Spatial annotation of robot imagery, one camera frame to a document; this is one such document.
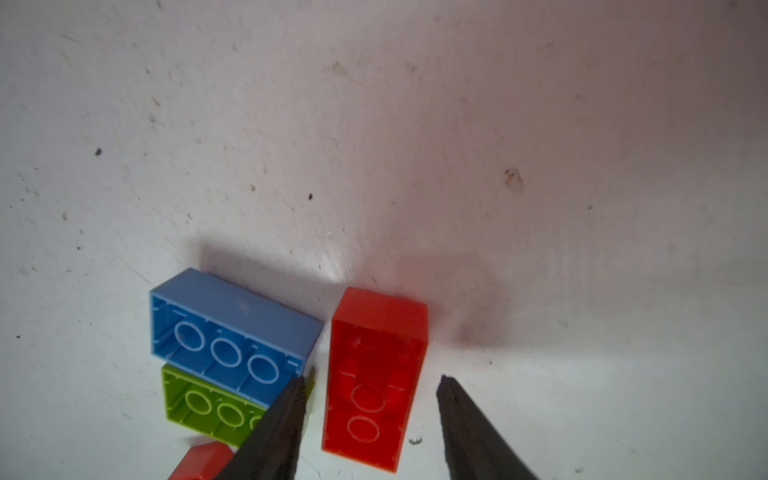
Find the red lego brick bottom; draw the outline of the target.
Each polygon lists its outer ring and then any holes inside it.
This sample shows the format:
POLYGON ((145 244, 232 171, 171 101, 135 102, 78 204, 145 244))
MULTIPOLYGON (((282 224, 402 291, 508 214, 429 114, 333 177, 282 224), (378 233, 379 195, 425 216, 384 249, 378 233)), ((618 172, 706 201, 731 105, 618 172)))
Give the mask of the red lego brick bottom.
POLYGON ((168 480, 213 480, 233 457, 232 449, 221 442, 194 446, 188 450, 168 480))

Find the green lego brick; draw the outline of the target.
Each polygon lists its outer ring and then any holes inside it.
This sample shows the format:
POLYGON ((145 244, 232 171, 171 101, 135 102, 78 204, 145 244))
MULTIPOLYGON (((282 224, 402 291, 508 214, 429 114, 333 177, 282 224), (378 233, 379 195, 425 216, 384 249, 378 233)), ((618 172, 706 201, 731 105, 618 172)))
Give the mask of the green lego brick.
POLYGON ((241 447, 267 412, 170 363, 161 374, 166 418, 230 446, 241 447))

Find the red lego brick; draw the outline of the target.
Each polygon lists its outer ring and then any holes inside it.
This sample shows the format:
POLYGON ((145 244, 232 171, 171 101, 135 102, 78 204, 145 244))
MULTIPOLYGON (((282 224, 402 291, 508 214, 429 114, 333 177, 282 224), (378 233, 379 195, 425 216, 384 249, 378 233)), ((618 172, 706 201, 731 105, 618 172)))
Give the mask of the red lego brick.
POLYGON ((188 450, 168 480, 213 480, 233 457, 232 449, 221 442, 194 446, 188 450))
POLYGON ((331 321, 324 451, 397 471, 428 342, 425 304, 345 290, 331 321))

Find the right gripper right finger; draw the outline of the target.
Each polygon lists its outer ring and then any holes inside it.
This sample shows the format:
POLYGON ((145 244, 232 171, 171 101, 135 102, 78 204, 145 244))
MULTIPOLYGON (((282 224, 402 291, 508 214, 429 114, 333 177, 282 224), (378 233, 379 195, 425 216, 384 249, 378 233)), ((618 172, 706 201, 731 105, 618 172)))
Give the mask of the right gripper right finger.
POLYGON ((455 378, 443 375, 436 397, 451 479, 537 479, 455 378))

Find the blue lego brick lower centre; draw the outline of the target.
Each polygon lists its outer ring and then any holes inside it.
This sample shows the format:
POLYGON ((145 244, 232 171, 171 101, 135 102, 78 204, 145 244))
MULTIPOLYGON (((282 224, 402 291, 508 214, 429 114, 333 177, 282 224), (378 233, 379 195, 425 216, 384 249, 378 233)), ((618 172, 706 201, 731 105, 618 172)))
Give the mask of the blue lego brick lower centre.
POLYGON ((323 322, 189 268, 149 293, 151 351, 263 408, 306 376, 323 322))

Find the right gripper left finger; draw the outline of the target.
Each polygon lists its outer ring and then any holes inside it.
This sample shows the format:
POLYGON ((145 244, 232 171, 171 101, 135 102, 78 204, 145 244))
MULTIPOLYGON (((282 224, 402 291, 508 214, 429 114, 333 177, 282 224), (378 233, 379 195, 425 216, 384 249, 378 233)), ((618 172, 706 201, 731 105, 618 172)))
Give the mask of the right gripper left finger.
POLYGON ((291 379, 215 480, 293 480, 306 401, 305 378, 291 379))

